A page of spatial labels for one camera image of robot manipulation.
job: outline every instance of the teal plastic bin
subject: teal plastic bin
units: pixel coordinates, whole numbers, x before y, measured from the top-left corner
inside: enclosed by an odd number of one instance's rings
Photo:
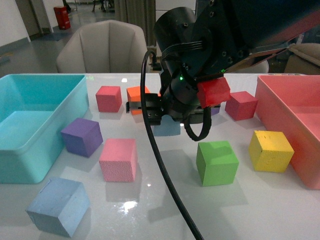
[[[42,181],[64,148],[60,131],[88,107],[84,75],[0,78],[0,183]]]

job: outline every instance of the green cube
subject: green cube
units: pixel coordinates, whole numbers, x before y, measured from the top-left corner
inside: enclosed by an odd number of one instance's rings
[[[232,184],[239,161],[228,141],[199,142],[196,167],[202,186]]]

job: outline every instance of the chair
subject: chair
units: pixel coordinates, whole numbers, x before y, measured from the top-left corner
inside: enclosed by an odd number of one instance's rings
[[[284,72],[287,74],[320,75],[320,44],[302,43],[288,49],[289,57]]]
[[[58,55],[56,67],[58,73],[140,73],[146,52],[145,35],[139,26],[100,21],[73,34]]]

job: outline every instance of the pink plastic bin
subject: pink plastic bin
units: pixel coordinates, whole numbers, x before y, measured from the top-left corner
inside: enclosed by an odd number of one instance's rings
[[[320,189],[320,75],[261,75],[256,114],[269,131],[283,132],[291,164],[303,183]]]

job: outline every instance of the yellow cube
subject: yellow cube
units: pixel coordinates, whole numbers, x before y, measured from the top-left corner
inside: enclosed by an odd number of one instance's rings
[[[281,131],[254,131],[249,154],[255,171],[283,173],[294,150]]]

